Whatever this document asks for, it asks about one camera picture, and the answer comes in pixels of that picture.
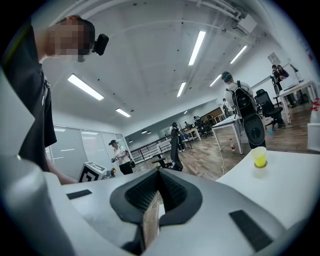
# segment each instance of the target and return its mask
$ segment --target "ceiling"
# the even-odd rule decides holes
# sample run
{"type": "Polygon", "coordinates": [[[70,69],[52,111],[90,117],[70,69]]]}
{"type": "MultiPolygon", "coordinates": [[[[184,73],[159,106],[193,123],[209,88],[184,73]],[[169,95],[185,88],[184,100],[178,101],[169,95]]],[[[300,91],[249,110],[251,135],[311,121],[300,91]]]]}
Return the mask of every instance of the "ceiling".
{"type": "MultiPolygon", "coordinates": [[[[231,28],[231,17],[198,7],[193,0],[77,2],[61,16],[79,14],[90,20],[96,37],[106,34],[109,43],[102,56],[92,54],[83,63],[44,62],[53,110],[112,123],[125,128],[125,135],[216,99],[215,86],[209,85],[223,70],[230,70],[230,61],[244,45],[249,51],[263,33],[257,26],[244,36],[231,28]],[[194,65],[188,66],[199,31],[206,35],[194,65]],[[98,101],[69,83],[72,73],[104,99],[98,101]],[[182,82],[186,86],[177,97],[182,82]],[[115,112],[117,108],[131,117],[115,112]]],[[[207,2],[218,6],[216,0],[207,2]]]]}

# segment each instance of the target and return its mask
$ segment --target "floor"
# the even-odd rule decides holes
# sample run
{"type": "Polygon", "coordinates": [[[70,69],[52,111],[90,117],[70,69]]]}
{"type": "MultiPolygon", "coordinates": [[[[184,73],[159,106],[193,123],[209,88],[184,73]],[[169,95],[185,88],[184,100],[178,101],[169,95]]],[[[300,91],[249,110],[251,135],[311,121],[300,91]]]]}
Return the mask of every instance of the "floor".
{"type": "MultiPolygon", "coordinates": [[[[287,124],[285,114],[282,112],[282,118],[286,123],[286,127],[277,128],[276,125],[273,134],[265,131],[267,149],[270,151],[317,154],[307,149],[307,124],[310,121],[310,106],[308,104],[299,105],[290,109],[290,112],[291,124],[287,124]]],[[[266,125],[271,120],[263,118],[262,121],[264,125],[266,125]]],[[[243,155],[241,156],[231,127],[217,129],[215,131],[221,144],[221,154],[214,136],[208,136],[207,138],[201,139],[201,141],[196,139],[191,142],[192,149],[188,147],[186,151],[179,153],[179,158],[183,164],[183,172],[215,181],[223,175],[222,166],[224,173],[227,173],[250,152],[251,148],[245,135],[241,136],[241,145],[243,148],[243,155]],[[234,142],[236,147],[235,151],[231,150],[230,139],[234,142]]],[[[166,158],[166,161],[169,161],[170,152],[164,153],[163,157],[166,158]]],[[[136,165],[136,169],[138,171],[151,170],[158,165],[152,164],[151,162],[152,160],[149,159],[139,163],[136,165]]],[[[154,205],[150,211],[144,215],[143,228],[147,247],[158,234],[158,211],[159,205],[163,204],[161,195],[159,195],[156,202],[154,199],[151,204],[153,203],[154,205]]]]}

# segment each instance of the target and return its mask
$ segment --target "yellow cup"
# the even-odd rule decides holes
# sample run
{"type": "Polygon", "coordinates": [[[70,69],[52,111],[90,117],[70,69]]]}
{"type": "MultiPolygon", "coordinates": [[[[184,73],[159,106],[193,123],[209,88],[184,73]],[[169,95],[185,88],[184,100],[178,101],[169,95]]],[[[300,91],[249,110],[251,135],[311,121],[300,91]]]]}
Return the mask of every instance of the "yellow cup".
{"type": "Polygon", "coordinates": [[[251,152],[255,166],[258,168],[265,167],[267,164],[267,149],[264,146],[258,146],[251,152]]]}

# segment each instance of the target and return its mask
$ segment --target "ceiling light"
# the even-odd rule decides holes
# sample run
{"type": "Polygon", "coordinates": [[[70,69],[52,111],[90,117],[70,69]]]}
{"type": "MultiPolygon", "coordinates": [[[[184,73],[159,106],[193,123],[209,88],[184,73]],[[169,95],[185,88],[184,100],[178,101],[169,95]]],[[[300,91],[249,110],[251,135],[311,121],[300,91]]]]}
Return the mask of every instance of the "ceiling light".
{"type": "Polygon", "coordinates": [[[196,39],[193,52],[189,61],[189,66],[193,65],[195,63],[196,57],[198,55],[198,52],[200,50],[201,44],[205,38],[206,32],[205,31],[199,31],[198,38],[196,39]]]}
{"type": "Polygon", "coordinates": [[[90,132],[90,131],[82,131],[82,134],[89,134],[89,135],[97,135],[97,132],[90,132]]]}
{"type": "Polygon", "coordinates": [[[231,60],[230,64],[234,63],[235,60],[240,56],[240,54],[242,54],[242,52],[243,52],[246,48],[247,48],[247,46],[245,45],[245,46],[241,49],[241,51],[239,51],[239,53],[234,57],[234,59],[231,60]]]}
{"type": "Polygon", "coordinates": [[[131,117],[131,115],[129,115],[128,113],[124,112],[121,108],[117,108],[115,111],[119,112],[120,114],[124,115],[127,118],[131,117]]]}
{"type": "Polygon", "coordinates": [[[75,86],[79,87],[81,90],[85,91],[87,94],[95,97],[97,100],[101,101],[104,97],[87,85],[84,81],[78,78],[75,74],[72,74],[68,81],[73,83],[75,86]]]}
{"type": "Polygon", "coordinates": [[[178,92],[177,97],[179,97],[179,96],[181,95],[181,93],[182,93],[182,91],[183,91],[183,89],[184,89],[185,85],[186,85],[186,82],[183,82],[183,83],[181,84],[181,86],[180,86],[180,90],[179,90],[179,92],[178,92]]]}
{"type": "Polygon", "coordinates": [[[214,79],[214,81],[212,82],[212,84],[209,85],[209,87],[210,87],[210,86],[213,86],[214,83],[215,83],[221,76],[222,76],[222,74],[218,75],[218,77],[217,77],[216,79],[214,79]]]}
{"type": "Polygon", "coordinates": [[[54,128],[55,132],[64,132],[66,129],[59,129],[59,128],[54,128]]]}
{"type": "Polygon", "coordinates": [[[62,149],[60,151],[70,151],[70,150],[75,150],[74,148],[71,148],[71,149],[62,149]]]}

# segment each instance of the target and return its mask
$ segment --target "desk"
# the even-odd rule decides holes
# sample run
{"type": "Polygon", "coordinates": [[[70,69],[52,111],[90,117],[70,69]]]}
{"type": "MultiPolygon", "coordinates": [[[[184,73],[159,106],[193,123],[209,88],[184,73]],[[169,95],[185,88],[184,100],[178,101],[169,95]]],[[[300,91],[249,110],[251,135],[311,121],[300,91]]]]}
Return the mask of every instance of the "desk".
{"type": "Polygon", "coordinates": [[[286,103],[286,100],[285,100],[285,96],[287,96],[289,94],[292,94],[292,93],[295,93],[296,91],[299,91],[299,90],[301,90],[303,88],[307,88],[310,100],[314,102],[315,98],[316,98],[316,92],[315,92],[314,86],[315,86],[315,82],[314,81],[303,81],[303,82],[298,83],[296,86],[294,86],[294,87],[292,87],[292,88],[290,88],[288,90],[281,90],[280,91],[279,97],[281,99],[281,102],[282,102],[282,105],[283,105],[283,109],[284,109],[285,116],[286,116],[288,124],[291,123],[291,120],[290,120],[290,117],[289,117],[289,109],[288,109],[288,106],[287,106],[287,103],[286,103]]]}
{"type": "Polygon", "coordinates": [[[319,196],[320,155],[267,151],[266,167],[254,167],[251,152],[217,182],[248,197],[285,228],[309,216],[319,196]]]}
{"type": "Polygon", "coordinates": [[[199,138],[199,140],[201,141],[201,138],[200,138],[200,135],[199,135],[199,132],[198,132],[198,127],[195,127],[195,128],[192,128],[190,130],[186,130],[184,133],[185,134],[191,134],[191,137],[192,139],[194,140],[194,136],[192,135],[192,132],[195,132],[196,133],[196,136],[199,138]]]}
{"type": "Polygon", "coordinates": [[[218,122],[217,124],[215,124],[212,127],[212,132],[214,134],[216,142],[218,143],[218,147],[219,147],[220,151],[222,151],[222,149],[221,149],[220,141],[215,133],[215,130],[231,126],[233,129],[234,135],[235,135],[236,142],[238,144],[239,152],[241,155],[243,154],[240,139],[239,139],[240,134],[241,134],[241,128],[238,125],[238,120],[239,120],[238,116],[235,118],[235,115],[232,115],[232,116],[229,116],[228,118],[226,118],[225,120],[218,122]]]}

